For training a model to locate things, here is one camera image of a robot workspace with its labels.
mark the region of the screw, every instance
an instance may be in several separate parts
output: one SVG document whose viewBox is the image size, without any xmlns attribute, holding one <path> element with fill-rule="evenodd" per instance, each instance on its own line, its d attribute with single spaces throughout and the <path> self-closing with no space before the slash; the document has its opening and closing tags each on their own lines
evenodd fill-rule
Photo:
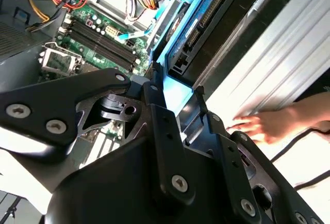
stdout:
<svg viewBox="0 0 330 224">
<path fill-rule="evenodd" d="M 314 219 L 314 218 L 311 219 L 311 223 L 312 223 L 312 224 L 320 224 L 320 223 L 319 223 L 316 219 Z"/>
<path fill-rule="evenodd" d="M 217 122 L 219 122 L 220 121 L 220 117 L 218 117 L 216 114 L 213 114 L 213 119 L 215 119 Z"/>
<path fill-rule="evenodd" d="M 246 199 L 241 200 L 241 206 L 242 209 L 247 212 L 247 214 L 251 217 L 254 217 L 256 215 L 256 210 L 254 209 L 253 205 Z"/>
<path fill-rule="evenodd" d="M 67 130 L 67 126 L 60 120 L 50 120 L 46 124 L 46 129 L 53 134 L 63 134 Z"/>
<path fill-rule="evenodd" d="M 300 213 L 296 212 L 295 216 L 301 224 L 308 224 L 304 216 L 302 216 Z"/>
<path fill-rule="evenodd" d="M 120 74 L 117 74 L 115 77 L 116 77 L 118 80 L 120 80 L 120 81 L 124 81 L 124 80 L 125 80 L 125 78 L 124 78 L 123 76 L 121 76 Z"/>
<path fill-rule="evenodd" d="M 186 192 L 188 190 L 188 183 L 187 181 L 180 175 L 174 175 L 172 177 L 172 185 L 176 188 L 179 192 Z"/>
<path fill-rule="evenodd" d="M 245 140 L 245 141 L 247 141 L 247 140 L 248 140 L 248 138 L 247 138 L 245 135 L 243 135 L 243 134 L 240 134 L 240 136 L 241 136 L 241 138 L 242 138 L 243 140 Z"/>
<path fill-rule="evenodd" d="M 14 118 L 26 118 L 31 114 L 31 110 L 24 104 L 11 104 L 6 108 L 6 113 Z"/>
<path fill-rule="evenodd" d="M 77 1 L 76 0 L 70 0 L 70 4 L 71 5 L 76 5 L 77 4 Z"/>
</svg>

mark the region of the silver metal panel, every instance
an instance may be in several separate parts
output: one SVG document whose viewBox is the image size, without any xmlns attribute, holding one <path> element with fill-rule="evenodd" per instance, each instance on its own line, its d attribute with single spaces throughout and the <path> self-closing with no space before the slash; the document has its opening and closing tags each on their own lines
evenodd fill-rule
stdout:
<svg viewBox="0 0 330 224">
<path fill-rule="evenodd" d="M 225 123 L 293 102 L 330 67 L 330 0 L 291 0 L 208 99 Z"/>
</svg>

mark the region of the black metal bracket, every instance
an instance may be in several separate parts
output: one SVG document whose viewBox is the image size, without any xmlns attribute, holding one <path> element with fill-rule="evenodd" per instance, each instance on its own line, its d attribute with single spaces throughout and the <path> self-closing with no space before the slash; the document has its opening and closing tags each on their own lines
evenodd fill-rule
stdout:
<svg viewBox="0 0 330 224">
<path fill-rule="evenodd" d="M 0 147 L 50 162 L 63 160 L 94 103 L 123 94 L 129 86 L 120 71 L 105 69 L 0 93 L 1 136 L 8 137 Z"/>
<path fill-rule="evenodd" d="M 269 210 L 274 223 L 323 223 L 245 133 L 236 131 L 230 139 L 256 168 L 251 188 L 262 186 L 271 196 Z"/>
</svg>

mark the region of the motherboard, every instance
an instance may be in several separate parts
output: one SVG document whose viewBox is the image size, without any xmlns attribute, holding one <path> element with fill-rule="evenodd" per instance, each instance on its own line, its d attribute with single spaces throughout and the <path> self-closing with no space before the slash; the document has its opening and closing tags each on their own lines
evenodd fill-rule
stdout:
<svg viewBox="0 0 330 224">
<path fill-rule="evenodd" d="M 119 35 L 130 32 L 88 5 L 71 10 L 55 41 L 45 46 L 41 54 L 40 60 L 44 63 L 40 81 L 105 68 L 116 68 L 129 77 L 133 74 L 143 76 L 149 67 L 146 41 L 143 38 L 118 39 Z"/>
</svg>

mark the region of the green circuit board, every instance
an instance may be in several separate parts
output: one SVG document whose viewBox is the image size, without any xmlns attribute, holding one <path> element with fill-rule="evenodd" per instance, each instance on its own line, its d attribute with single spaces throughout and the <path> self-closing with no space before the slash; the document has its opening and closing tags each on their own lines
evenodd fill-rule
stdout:
<svg viewBox="0 0 330 224">
<path fill-rule="evenodd" d="M 89 7 L 88 5 L 82 7 L 81 9 L 73 10 L 70 13 L 70 16 L 79 22 L 86 24 L 87 22 L 92 22 L 94 29 L 100 28 L 104 30 L 107 26 L 112 26 L 117 29 L 121 34 L 129 33 L 130 31 L 119 25 L 118 23 L 114 22 L 113 20 L 107 18 L 106 16 L 98 13 L 93 8 Z M 81 54 L 83 59 L 93 65 L 98 69 L 105 69 L 105 68 L 117 68 L 122 71 L 127 76 L 131 76 L 132 74 L 141 75 L 143 76 L 148 69 L 149 65 L 149 58 L 146 51 L 146 41 L 141 38 L 130 39 L 125 43 L 117 42 L 117 40 L 110 36 L 109 34 L 105 33 L 104 35 L 108 39 L 116 42 L 119 46 L 125 47 L 127 49 L 132 50 L 132 52 L 137 56 L 140 60 L 140 64 L 135 67 L 133 72 L 129 72 L 126 69 L 118 66 L 116 63 L 112 62 L 111 60 L 98 55 L 95 51 L 89 49 L 86 46 L 81 45 L 79 42 L 70 38 L 68 36 L 61 36 L 60 34 L 57 36 L 56 42 L 60 46 L 65 46 L 68 50 Z"/>
</svg>

